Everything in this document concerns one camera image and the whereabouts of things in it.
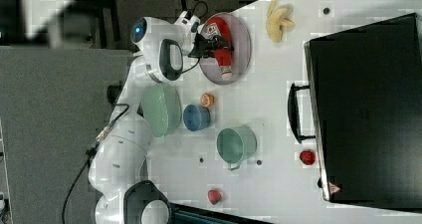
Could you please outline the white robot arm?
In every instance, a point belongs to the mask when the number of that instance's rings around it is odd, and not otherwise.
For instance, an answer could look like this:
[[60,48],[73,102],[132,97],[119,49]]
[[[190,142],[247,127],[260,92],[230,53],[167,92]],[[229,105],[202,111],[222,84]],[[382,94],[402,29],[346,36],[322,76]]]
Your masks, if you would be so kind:
[[133,24],[131,42],[139,49],[114,105],[108,125],[87,151],[89,181],[103,196],[96,224],[128,224],[126,192],[140,179],[147,150],[155,138],[148,95],[165,92],[184,73],[186,57],[214,58],[229,79],[233,51],[228,23],[213,16],[204,24],[184,11],[175,23],[142,17]]

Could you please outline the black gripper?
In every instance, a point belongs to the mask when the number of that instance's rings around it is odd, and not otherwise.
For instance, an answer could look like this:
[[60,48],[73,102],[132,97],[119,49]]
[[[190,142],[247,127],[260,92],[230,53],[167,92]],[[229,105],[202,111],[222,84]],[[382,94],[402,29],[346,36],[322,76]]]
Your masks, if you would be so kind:
[[231,57],[233,50],[231,44],[222,36],[215,35],[205,38],[197,34],[194,39],[193,49],[188,54],[189,58],[223,58]]

